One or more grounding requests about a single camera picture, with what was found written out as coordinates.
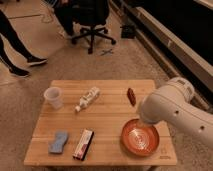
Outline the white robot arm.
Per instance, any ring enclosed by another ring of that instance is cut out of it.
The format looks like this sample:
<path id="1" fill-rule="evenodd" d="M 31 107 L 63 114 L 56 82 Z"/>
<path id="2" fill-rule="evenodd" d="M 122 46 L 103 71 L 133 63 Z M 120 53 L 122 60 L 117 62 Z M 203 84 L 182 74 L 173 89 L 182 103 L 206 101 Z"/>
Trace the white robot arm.
<path id="1" fill-rule="evenodd" d="M 164 120 L 213 149 L 213 115 L 190 104 L 194 94 L 187 79 L 174 77 L 146 96 L 137 112 L 143 123 Z"/>

